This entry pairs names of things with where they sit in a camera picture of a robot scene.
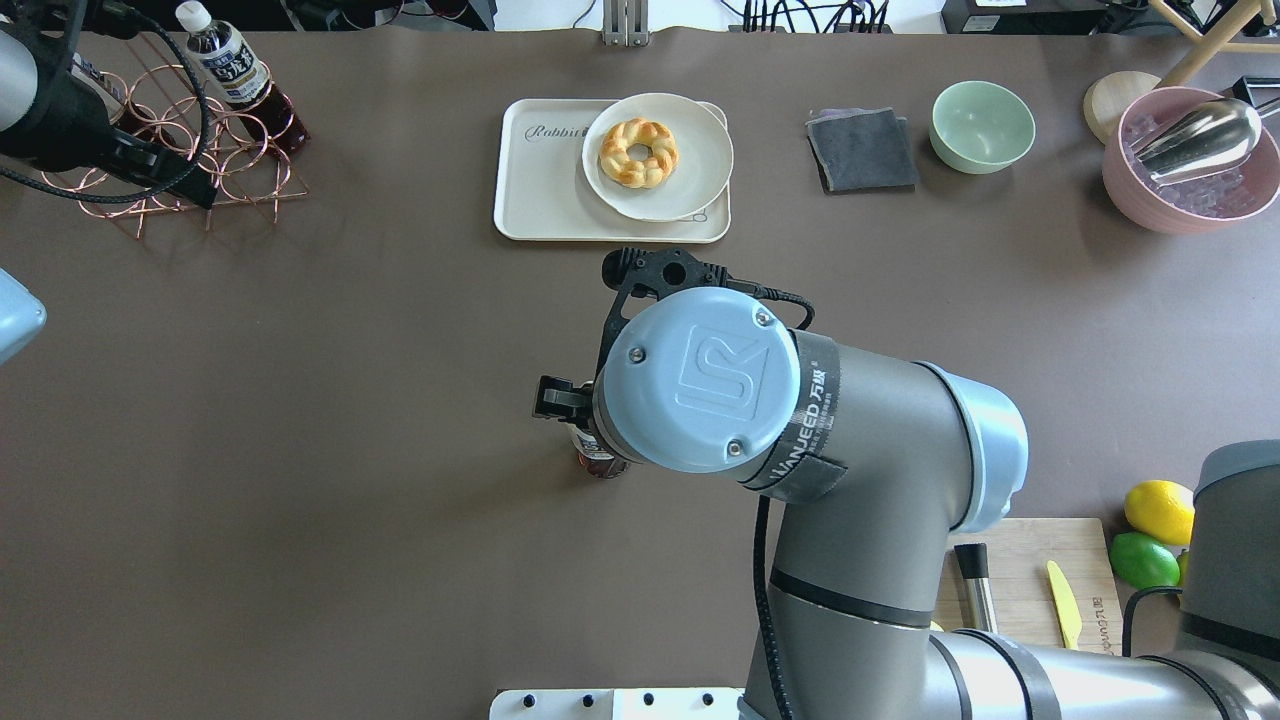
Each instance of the gray napkin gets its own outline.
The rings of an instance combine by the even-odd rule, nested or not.
[[[906,138],[906,118],[892,108],[822,110],[805,123],[827,192],[914,186],[915,170]]]

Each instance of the light green bowl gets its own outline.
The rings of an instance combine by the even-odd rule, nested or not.
[[[1030,109],[1007,88],[970,79],[933,101],[929,142],[943,163],[980,176],[1014,164],[1036,142]]]

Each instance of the green fruit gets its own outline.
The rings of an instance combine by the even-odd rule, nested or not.
[[[1137,589],[1176,585],[1181,577],[1174,553],[1144,533],[1120,533],[1111,541],[1110,555],[1115,574]]]

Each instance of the yellow knife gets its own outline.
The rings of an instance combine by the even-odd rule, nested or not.
[[[1057,624],[1062,628],[1062,647],[1066,650],[1080,650],[1080,609],[1075,605],[1075,593],[1066,582],[1066,575],[1057,562],[1052,560],[1046,565],[1048,569],[1048,587],[1053,591],[1053,607],[1057,610]]]

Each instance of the donut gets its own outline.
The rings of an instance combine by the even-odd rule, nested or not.
[[[627,150],[636,145],[648,147],[649,156],[632,160]],[[600,145],[600,169],[626,187],[658,187],[671,177],[678,161],[680,152],[671,129],[645,118],[631,118],[613,126]]]

